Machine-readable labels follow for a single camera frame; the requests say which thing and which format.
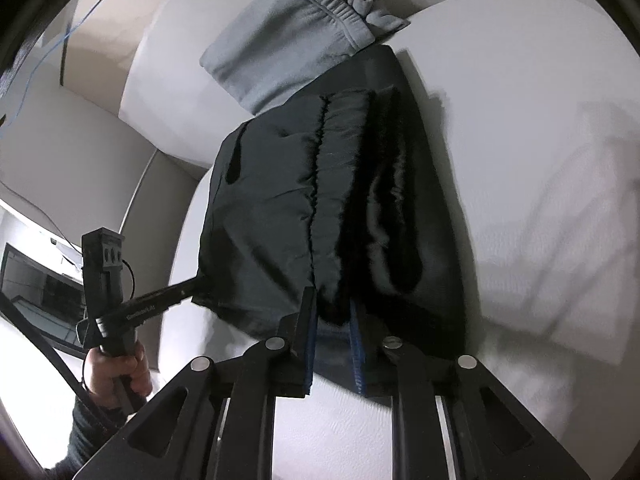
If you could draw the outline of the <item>left human hand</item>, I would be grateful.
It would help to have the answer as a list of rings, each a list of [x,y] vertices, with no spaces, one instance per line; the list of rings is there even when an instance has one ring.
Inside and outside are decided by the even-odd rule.
[[[93,401],[110,410],[122,406],[115,386],[121,377],[129,377],[131,390],[142,398],[147,398],[153,390],[149,361],[140,341],[134,346],[133,356],[107,356],[99,348],[90,349],[82,376]]]

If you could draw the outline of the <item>dark sleeve forearm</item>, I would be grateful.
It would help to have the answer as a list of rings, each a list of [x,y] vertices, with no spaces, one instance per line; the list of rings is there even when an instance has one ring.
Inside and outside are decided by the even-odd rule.
[[[43,471],[43,479],[68,480],[91,460],[100,448],[126,424],[120,408],[99,407],[101,414],[113,425],[105,429],[79,400],[73,408],[73,425],[68,438],[67,455],[54,467]]]

